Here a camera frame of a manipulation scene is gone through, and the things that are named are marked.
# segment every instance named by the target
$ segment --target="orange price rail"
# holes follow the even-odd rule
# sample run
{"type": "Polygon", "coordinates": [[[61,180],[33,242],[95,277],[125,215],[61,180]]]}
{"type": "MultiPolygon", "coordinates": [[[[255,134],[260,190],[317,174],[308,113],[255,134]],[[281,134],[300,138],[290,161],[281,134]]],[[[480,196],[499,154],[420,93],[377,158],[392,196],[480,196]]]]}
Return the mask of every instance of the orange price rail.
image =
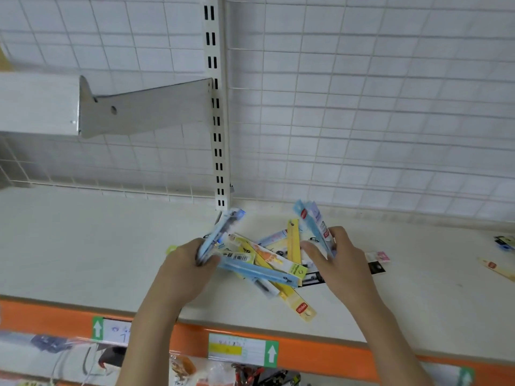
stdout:
{"type": "MultiPolygon", "coordinates": [[[[28,302],[0,297],[0,329],[22,333],[46,334],[67,338],[91,338],[93,317],[102,316],[131,321],[132,316],[109,310],[68,307],[59,304],[28,302]]],[[[317,339],[300,335],[270,335],[267,331],[238,331],[227,327],[209,327],[177,323],[170,349],[184,355],[207,357],[209,333],[225,333],[253,339],[279,341],[277,366],[326,376],[378,382],[372,353],[366,346],[317,339]]],[[[422,356],[421,361],[466,366],[475,370],[476,386],[513,386],[515,365],[491,363],[474,358],[422,356]]]]}

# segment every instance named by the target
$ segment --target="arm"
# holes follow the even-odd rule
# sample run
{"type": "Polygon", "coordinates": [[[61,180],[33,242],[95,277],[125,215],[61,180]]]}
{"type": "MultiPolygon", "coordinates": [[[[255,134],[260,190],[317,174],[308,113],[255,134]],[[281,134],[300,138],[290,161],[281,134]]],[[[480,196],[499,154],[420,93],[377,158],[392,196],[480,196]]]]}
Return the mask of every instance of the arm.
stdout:
{"type": "Polygon", "coordinates": [[[168,386],[170,338],[181,308],[195,299],[218,264],[196,266],[203,240],[179,246],[165,259],[132,322],[129,346],[116,386],[168,386]]]}
{"type": "Polygon", "coordinates": [[[310,242],[301,247],[317,266],[329,289],[349,309],[374,355],[384,386],[433,386],[402,335],[393,313],[377,292],[365,254],[352,245],[343,227],[332,227],[336,257],[326,259],[310,242]]]}

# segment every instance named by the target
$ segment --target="forearm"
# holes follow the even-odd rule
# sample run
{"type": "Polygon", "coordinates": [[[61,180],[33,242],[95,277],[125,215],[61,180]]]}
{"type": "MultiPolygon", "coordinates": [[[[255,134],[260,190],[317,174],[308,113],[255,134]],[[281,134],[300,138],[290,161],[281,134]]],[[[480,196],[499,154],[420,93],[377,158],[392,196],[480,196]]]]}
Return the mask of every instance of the forearm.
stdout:
{"type": "Polygon", "coordinates": [[[131,327],[129,346],[116,386],[168,386],[170,338],[180,308],[159,309],[143,303],[131,327]]]}
{"type": "Polygon", "coordinates": [[[380,299],[360,307],[353,315],[374,355],[383,386],[433,386],[393,313],[380,299]]]}

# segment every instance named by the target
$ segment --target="white metal post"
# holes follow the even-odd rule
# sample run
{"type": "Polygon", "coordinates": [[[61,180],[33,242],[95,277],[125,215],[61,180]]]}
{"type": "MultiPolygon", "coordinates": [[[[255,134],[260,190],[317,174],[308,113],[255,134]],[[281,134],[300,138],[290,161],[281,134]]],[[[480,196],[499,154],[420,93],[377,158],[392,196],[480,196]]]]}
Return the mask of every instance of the white metal post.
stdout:
{"type": "Polygon", "coordinates": [[[215,177],[215,205],[217,210],[227,210],[231,204],[231,183],[223,0],[201,0],[200,7],[205,70],[213,80],[211,151],[215,177]]]}

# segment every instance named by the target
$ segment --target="person's left hand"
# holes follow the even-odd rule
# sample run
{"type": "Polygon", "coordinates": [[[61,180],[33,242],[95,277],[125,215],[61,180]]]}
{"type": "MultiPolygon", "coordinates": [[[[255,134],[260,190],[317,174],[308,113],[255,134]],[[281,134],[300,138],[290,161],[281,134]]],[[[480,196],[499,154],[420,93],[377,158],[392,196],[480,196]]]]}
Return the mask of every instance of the person's left hand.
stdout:
{"type": "Polygon", "coordinates": [[[142,305],[151,302],[180,309],[202,292],[220,261],[212,256],[205,265],[196,265],[195,255],[203,241],[196,238],[166,256],[142,305]]]}

